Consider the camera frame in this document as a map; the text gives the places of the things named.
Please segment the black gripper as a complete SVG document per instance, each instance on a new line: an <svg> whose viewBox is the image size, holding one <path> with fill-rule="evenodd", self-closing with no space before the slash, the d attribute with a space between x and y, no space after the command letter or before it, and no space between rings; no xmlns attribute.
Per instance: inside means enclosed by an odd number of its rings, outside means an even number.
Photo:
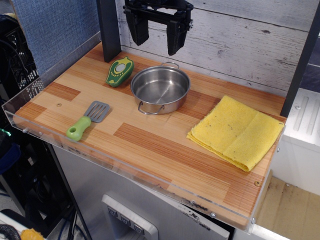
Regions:
<svg viewBox="0 0 320 240"><path fill-rule="evenodd" d="M149 39L148 21L167 25L168 55L173 56L185 44L193 26L194 6L186 0L126 0L124 13L132 40L137 46Z"/></svg>

